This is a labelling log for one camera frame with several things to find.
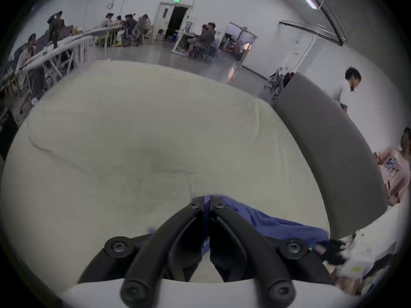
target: person in pink shirt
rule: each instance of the person in pink shirt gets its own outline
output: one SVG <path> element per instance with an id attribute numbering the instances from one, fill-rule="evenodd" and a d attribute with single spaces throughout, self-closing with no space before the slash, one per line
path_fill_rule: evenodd
<path id="1" fill-rule="evenodd" d="M 410 182 L 411 129 L 405 128 L 401 137 L 401 151 L 389 148 L 374 153 L 388 192 L 390 206 L 399 203 Z"/>

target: hair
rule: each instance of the hair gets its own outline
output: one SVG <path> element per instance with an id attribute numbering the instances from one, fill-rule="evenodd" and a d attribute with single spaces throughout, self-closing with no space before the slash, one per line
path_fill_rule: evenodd
<path id="1" fill-rule="evenodd" d="M 36 38 L 36 34 L 35 34 L 35 33 L 31 34 L 31 35 L 28 37 L 27 43 L 29 43 L 33 38 Z"/>
<path id="2" fill-rule="evenodd" d="M 358 72 L 357 69 L 353 68 L 353 67 L 349 67 L 346 71 L 345 71 L 345 79 L 349 80 L 354 76 L 354 79 L 361 81 L 361 74 Z"/>

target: gray floor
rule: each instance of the gray floor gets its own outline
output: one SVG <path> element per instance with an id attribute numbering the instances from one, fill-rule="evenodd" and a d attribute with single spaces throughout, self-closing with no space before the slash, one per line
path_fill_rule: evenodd
<path id="1" fill-rule="evenodd" d="M 132 60 L 181 69 L 227 83 L 252 95 L 257 95 L 264 87 L 264 78 L 239 65 L 226 52 L 220 52 L 211 62 L 204 62 L 201 57 L 191 59 L 173 54 L 171 53 L 172 48 L 173 44 L 171 42 L 153 40 L 151 45 L 126 48 L 108 47 L 107 58 Z M 94 49 L 90 48 L 89 60 L 100 59 L 104 59 L 104 49 L 97 46 Z"/>

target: gray cushion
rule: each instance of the gray cushion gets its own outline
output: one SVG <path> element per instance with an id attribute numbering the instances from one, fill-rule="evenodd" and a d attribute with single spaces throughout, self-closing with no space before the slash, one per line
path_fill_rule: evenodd
<path id="1" fill-rule="evenodd" d="M 350 235 L 387 210 L 386 189 L 367 142 L 323 90 L 296 73 L 273 108 L 317 181 L 332 238 Z"/>

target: white door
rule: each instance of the white door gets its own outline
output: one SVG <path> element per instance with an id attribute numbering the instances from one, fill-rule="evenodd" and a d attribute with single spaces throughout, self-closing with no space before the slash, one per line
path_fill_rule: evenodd
<path id="1" fill-rule="evenodd" d="M 156 13 L 156 19 L 154 22 L 153 37 L 157 37 L 159 29 L 162 29 L 165 32 L 168 29 L 168 23 L 170 22 L 171 15 L 174 10 L 174 5 L 171 3 L 160 3 Z M 160 36 L 158 40 L 163 41 L 164 35 Z"/>

